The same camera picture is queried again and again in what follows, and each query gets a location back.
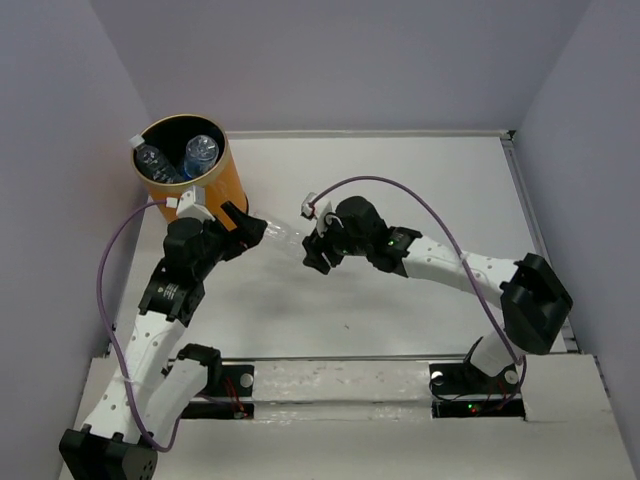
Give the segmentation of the clear bottle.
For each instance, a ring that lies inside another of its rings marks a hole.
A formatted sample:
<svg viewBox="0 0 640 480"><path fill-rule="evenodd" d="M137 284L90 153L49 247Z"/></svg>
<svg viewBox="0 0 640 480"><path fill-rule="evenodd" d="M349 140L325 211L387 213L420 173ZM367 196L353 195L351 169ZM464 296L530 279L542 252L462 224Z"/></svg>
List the clear bottle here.
<svg viewBox="0 0 640 480"><path fill-rule="evenodd" d="M147 144L141 135L133 136L129 143L133 148L134 163L145 178L161 184L183 182L168 158L157 147Z"/></svg>
<svg viewBox="0 0 640 480"><path fill-rule="evenodd" d="M305 235L288 224L267 220L267 226L260 247L275 253L290 262L302 264L306 252L303 247Z"/></svg>

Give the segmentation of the blue label plastic bottle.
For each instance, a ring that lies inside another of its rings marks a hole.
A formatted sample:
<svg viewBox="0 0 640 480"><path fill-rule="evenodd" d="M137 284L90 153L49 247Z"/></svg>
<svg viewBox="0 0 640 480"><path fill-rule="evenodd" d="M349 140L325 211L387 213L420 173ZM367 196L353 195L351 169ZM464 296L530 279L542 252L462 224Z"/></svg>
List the blue label plastic bottle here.
<svg viewBox="0 0 640 480"><path fill-rule="evenodd" d="M183 171L188 179L206 174L217 162L218 143L208 135L197 135L186 144Z"/></svg>

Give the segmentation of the clear bottle front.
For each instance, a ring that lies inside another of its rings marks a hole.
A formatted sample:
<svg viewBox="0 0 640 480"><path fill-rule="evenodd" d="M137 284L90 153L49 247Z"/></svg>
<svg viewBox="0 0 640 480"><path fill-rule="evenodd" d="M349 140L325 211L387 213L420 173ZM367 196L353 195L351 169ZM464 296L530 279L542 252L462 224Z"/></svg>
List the clear bottle front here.
<svg viewBox="0 0 640 480"><path fill-rule="evenodd" d="M145 178L161 184L183 182L168 158L157 147L147 144L141 135L133 136L129 143L133 148L134 163Z"/></svg>

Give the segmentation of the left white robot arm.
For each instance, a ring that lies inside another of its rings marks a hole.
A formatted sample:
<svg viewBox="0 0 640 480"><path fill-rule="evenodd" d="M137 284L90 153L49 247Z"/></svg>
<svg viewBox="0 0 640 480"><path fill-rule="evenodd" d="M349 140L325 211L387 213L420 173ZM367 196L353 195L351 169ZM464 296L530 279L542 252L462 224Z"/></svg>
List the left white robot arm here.
<svg viewBox="0 0 640 480"><path fill-rule="evenodd" d="M112 343L118 365L78 430L63 434L59 451L75 479L150 479L170 451L183 411L221 383L219 350L188 344L169 357L205 295L204 281L219 262L257 246L266 221L223 203L226 227L206 207L177 203L163 256L138 306L127 346Z"/></svg>

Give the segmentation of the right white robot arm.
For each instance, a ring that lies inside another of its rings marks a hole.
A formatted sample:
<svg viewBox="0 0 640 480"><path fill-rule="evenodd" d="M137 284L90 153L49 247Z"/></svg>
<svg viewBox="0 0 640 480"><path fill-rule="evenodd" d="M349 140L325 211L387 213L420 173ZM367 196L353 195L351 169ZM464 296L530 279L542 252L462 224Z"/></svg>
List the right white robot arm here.
<svg viewBox="0 0 640 480"><path fill-rule="evenodd" d="M474 294L486 311L500 310L502 318L492 331L433 386L442 399L486 394L516 362L548 354L574 305L550 264L537 254L510 260L457 252L417 230L387 225L361 196L336 207L308 196L301 215L315 224L303 240L303 263L322 274L348 256L363 257L382 272Z"/></svg>

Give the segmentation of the orange cylindrical bin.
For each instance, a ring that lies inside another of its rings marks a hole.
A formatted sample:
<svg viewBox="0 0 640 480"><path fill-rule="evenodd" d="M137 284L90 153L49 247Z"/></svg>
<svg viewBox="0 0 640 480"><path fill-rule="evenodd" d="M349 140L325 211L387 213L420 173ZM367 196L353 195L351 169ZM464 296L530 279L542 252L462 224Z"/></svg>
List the orange cylindrical bin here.
<svg viewBox="0 0 640 480"><path fill-rule="evenodd" d="M159 149L176 168L183 166L188 141L198 135L212 138L219 147L216 164L204 175L178 184L163 184L148 179L138 168L135 168L134 172L150 198L160 203L158 208L166 221L176 219L176 210L166 206L166 199L178 198L189 187L195 185L204 189L207 209L219 218L225 227L233 229L235 224L222 210L221 205L230 201L239 210L247 213L249 202L223 127L200 115L178 114L158 120L141 132L144 141Z"/></svg>

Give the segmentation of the white cardboard front panel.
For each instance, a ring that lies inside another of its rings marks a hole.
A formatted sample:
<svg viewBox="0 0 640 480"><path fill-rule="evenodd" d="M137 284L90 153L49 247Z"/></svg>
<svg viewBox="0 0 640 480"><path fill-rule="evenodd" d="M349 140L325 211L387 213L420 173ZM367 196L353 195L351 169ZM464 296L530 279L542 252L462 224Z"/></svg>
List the white cardboard front panel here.
<svg viewBox="0 0 640 480"><path fill-rule="evenodd" d="M254 418L183 420L150 479L630 479L593 358L533 357L525 418L435 419L428 360L259 360ZM83 401L96 405L107 364Z"/></svg>

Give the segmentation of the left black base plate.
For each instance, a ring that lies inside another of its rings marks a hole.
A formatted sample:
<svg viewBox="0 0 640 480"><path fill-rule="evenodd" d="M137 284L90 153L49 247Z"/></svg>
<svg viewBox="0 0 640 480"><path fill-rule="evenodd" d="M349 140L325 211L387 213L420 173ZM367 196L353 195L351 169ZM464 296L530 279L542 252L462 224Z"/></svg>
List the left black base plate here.
<svg viewBox="0 0 640 480"><path fill-rule="evenodd" d="M255 367L224 363L218 383L207 385L184 409L183 420L249 420L254 418Z"/></svg>

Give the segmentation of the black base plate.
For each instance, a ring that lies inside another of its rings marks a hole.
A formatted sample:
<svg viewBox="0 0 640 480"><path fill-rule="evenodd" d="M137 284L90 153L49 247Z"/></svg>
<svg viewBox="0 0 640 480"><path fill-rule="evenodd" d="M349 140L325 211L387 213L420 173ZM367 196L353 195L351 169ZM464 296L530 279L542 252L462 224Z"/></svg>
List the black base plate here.
<svg viewBox="0 0 640 480"><path fill-rule="evenodd" d="M514 365L490 377L467 363L434 363L429 365L429 375L435 419L526 416Z"/></svg>
<svg viewBox="0 0 640 480"><path fill-rule="evenodd" d="M255 367L224 363L218 383L207 385L184 409L183 420L249 420L254 418Z"/></svg>

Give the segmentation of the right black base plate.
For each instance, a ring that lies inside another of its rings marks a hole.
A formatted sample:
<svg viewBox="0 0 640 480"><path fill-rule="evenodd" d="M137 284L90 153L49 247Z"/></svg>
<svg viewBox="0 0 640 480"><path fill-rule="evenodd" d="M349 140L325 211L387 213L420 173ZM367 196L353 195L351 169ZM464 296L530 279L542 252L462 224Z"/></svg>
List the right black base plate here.
<svg viewBox="0 0 640 480"><path fill-rule="evenodd" d="M514 365L490 377L467 363L434 363L429 365L429 375L435 419L526 416Z"/></svg>

